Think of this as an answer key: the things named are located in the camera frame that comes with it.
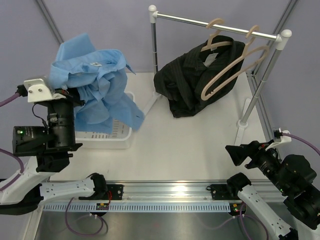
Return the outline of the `light blue shirt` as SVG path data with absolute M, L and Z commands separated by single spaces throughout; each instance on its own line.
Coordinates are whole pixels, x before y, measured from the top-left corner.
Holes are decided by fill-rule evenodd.
M 74 108 L 75 130 L 110 134 L 115 120 L 137 131 L 144 113 L 125 93 L 131 67 L 118 49 L 95 49 L 83 33 L 59 46 L 51 64 L 53 89 L 76 89 L 84 106 Z

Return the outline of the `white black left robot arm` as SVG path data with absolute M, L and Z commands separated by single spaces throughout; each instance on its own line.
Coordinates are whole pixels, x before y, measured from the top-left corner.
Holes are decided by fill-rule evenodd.
M 47 108 L 42 126 L 15 126 L 12 153 L 16 160 L 29 157 L 27 164 L 10 178 L 0 181 L 0 213 L 19 216 L 39 206 L 71 198 L 101 200 L 108 192 L 105 177 L 93 173 L 78 181 L 50 183 L 45 180 L 70 164 L 70 158 L 82 143 L 76 142 L 74 107 L 84 100 L 76 88 L 58 89 L 60 99 L 40 101 Z

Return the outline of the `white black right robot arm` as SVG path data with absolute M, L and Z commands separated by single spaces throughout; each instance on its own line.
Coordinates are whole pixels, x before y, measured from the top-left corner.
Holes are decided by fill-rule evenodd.
M 235 166 L 245 159 L 247 169 L 259 169 L 285 198 L 283 203 L 293 216 L 296 228 L 281 219 L 261 198 L 248 177 L 240 172 L 227 180 L 226 192 L 239 198 L 256 215 L 269 240 L 318 240 L 320 238 L 320 191 L 312 184 L 316 172 L 303 155 L 290 154 L 279 159 L 272 142 L 252 141 L 227 145 Z

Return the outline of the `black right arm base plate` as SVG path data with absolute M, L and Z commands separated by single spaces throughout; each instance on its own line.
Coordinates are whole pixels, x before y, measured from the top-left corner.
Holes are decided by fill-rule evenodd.
M 229 191 L 226 183 L 224 184 L 210 184 L 206 187 L 206 190 L 210 192 L 212 200 L 238 200 L 237 196 L 232 195 Z

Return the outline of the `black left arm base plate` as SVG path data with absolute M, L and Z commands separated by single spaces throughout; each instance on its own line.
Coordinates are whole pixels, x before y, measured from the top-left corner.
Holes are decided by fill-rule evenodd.
M 122 184 L 110 184 L 96 186 L 93 188 L 91 196 L 79 196 L 81 201 L 91 200 L 122 200 L 124 186 Z

